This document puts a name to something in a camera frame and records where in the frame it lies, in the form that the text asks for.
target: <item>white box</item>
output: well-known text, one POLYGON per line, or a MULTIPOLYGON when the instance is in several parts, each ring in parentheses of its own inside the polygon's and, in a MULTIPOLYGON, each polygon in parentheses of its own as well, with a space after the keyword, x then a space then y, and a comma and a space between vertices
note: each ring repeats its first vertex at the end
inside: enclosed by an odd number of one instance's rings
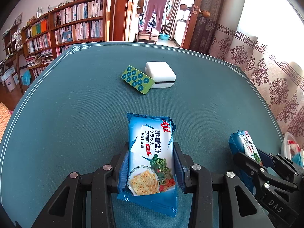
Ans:
POLYGON ((15 73, 15 74, 13 75, 13 78, 14 78, 15 84, 16 84, 16 85, 19 84, 18 73, 15 73))
POLYGON ((147 62, 145 72, 155 82, 151 88, 172 87, 176 79, 175 73, 166 62, 147 62))

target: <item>pink pants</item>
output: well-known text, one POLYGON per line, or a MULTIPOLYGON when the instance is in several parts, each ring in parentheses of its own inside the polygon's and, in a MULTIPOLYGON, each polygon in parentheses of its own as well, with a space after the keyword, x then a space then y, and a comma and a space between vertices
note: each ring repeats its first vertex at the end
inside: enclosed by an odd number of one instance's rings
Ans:
POLYGON ((143 23, 144 30, 147 30, 148 23, 154 14, 154 11, 156 11, 156 30, 161 32, 166 2, 167 0, 148 0, 148 5, 145 12, 145 19, 143 23))

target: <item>door handle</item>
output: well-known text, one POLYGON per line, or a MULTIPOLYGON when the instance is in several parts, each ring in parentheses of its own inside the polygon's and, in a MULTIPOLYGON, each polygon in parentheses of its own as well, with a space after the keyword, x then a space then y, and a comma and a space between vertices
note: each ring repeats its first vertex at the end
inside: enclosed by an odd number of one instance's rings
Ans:
POLYGON ((187 7, 186 4, 181 4, 179 6, 179 9, 182 10, 182 11, 186 11, 186 10, 189 10, 189 11, 192 11, 193 14, 201 14, 204 18, 209 18, 210 17, 210 12, 207 11, 207 10, 200 10, 200 8, 196 5, 192 5, 191 7, 187 7))

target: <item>soda cracker package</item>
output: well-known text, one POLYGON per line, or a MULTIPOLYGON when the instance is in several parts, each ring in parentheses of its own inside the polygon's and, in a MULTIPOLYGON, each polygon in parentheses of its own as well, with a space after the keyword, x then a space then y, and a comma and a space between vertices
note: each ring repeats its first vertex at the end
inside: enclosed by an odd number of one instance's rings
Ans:
POLYGON ((177 190, 174 175, 173 131, 169 117, 127 113, 129 120, 129 167, 127 188, 118 195, 174 217, 177 190))

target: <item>patterned curtain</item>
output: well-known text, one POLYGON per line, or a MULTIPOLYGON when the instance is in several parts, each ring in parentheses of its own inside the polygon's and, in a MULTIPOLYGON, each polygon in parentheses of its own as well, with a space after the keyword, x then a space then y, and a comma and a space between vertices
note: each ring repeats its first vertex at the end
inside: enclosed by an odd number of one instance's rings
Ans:
MULTIPOLYGON (((198 18, 190 49, 239 66, 268 103, 282 133, 290 132, 304 147, 304 71, 258 37, 242 31, 239 22, 245 0, 213 2, 220 15, 198 18)), ((208 10, 208 6, 203 1, 201 9, 208 10)))

